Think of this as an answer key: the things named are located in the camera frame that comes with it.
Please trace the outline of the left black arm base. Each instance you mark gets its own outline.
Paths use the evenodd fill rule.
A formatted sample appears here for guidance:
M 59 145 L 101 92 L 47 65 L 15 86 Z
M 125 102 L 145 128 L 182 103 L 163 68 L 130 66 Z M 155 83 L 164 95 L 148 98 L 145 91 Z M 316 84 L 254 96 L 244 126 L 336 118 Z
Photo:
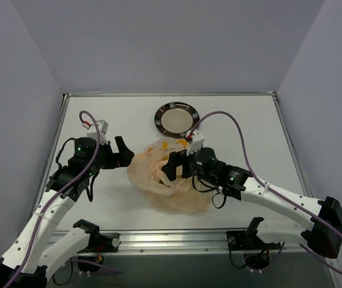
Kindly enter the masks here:
M 95 253 L 94 256 L 79 256 L 77 268 L 82 272 L 96 273 L 101 270 L 101 267 L 96 266 L 103 265 L 105 257 L 103 253 L 117 253 L 119 251 L 120 234 L 113 233 L 101 233 L 100 227 L 89 221 L 81 219 L 73 224 L 73 228 L 80 228 L 86 234 L 89 235 L 89 240 L 86 248 L 80 252 Z

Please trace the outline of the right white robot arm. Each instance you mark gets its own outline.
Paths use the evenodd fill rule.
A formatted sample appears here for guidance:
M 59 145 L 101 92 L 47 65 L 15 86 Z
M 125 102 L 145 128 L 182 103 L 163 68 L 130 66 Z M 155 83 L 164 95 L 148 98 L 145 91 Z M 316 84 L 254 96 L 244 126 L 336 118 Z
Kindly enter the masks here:
M 205 147 L 188 155 L 173 152 L 161 168 L 168 180 L 199 178 L 226 197 L 255 203 L 287 217 L 286 221 L 268 222 L 255 217 L 245 233 L 251 247 L 286 242 L 306 245 L 314 253 L 335 259 L 342 244 L 342 207 L 333 197 L 324 200 L 306 197 L 262 181 L 251 172 L 217 159 L 212 148 Z

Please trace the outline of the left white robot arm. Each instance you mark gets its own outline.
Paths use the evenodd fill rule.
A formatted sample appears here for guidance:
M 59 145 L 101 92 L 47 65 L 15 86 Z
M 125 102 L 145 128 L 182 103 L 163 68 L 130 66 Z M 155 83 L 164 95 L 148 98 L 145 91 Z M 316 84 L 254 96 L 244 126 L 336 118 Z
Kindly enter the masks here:
M 84 191 L 90 193 L 103 169 L 128 167 L 134 157 L 121 136 L 113 152 L 110 142 L 90 137 L 74 141 L 74 155 L 49 178 L 34 214 L 12 246 L 0 257 L 0 287 L 46 287 L 50 277 L 77 252 L 118 250 L 118 234 L 102 235 L 98 225 L 84 219 L 48 246 L 52 234 Z

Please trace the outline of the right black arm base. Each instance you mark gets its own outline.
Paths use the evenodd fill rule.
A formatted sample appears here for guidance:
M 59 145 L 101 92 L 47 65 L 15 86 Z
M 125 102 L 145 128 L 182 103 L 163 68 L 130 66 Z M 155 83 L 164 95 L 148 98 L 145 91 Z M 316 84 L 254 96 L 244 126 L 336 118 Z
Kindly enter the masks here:
M 248 268 L 251 273 L 262 274 L 281 255 L 285 243 L 264 243 L 257 236 L 259 224 L 263 220 L 263 217 L 254 217 L 245 230 L 226 232 L 229 261 L 235 269 Z M 247 253 L 243 256 L 243 264 L 237 265 L 233 260 L 232 252 L 245 250 L 260 251 L 256 254 Z

